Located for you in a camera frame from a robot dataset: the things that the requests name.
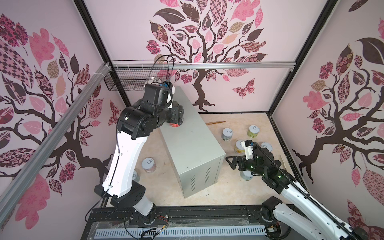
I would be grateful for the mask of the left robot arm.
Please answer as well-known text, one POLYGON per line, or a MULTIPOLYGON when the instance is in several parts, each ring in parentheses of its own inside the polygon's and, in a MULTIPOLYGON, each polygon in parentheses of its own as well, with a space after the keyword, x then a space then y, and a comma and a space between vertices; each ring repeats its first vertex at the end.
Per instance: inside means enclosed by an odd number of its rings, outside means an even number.
POLYGON ((174 85, 152 82, 145 85, 142 99, 125 108, 116 126, 116 148, 105 180, 94 192, 102 199, 110 198, 117 209, 133 208, 150 222, 155 205, 146 197, 146 188, 133 180, 140 152, 153 130, 164 123, 183 124, 184 108, 173 100, 174 85))

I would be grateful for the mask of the dark red labelled can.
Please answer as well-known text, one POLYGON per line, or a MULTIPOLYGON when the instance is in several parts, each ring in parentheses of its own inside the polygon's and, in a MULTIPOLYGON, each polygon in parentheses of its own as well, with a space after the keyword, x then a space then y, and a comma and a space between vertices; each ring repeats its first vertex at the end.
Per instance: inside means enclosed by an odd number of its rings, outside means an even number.
POLYGON ((180 126, 180 124, 177 124, 177 123, 169 123, 169 125, 173 128, 177 128, 180 126))

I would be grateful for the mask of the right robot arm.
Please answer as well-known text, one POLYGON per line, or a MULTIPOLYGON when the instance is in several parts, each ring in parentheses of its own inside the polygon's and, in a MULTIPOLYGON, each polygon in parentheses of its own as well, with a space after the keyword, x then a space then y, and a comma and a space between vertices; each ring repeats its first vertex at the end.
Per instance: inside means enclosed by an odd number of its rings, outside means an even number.
POLYGON ((266 148, 251 140, 242 141, 243 156, 226 157, 233 170, 249 171, 277 194, 300 210, 295 212, 280 199, 270 197, 262 204, 262 214, 267 222, 277 220, 289 226, 308 240, 367 240, 362 227, 353 227, 331 213, 314 199, 298 181, 275 160, 266 148))

